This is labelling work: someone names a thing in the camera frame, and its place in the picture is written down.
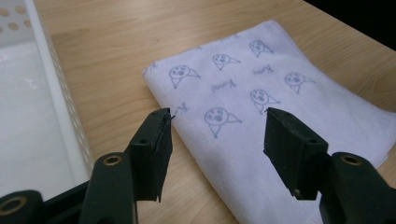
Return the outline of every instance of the plastic bin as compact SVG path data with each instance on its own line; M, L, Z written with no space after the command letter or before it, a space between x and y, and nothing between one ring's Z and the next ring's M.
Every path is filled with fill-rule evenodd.
M0 0L0 197L47 200L90 178L92 154L33 1Z

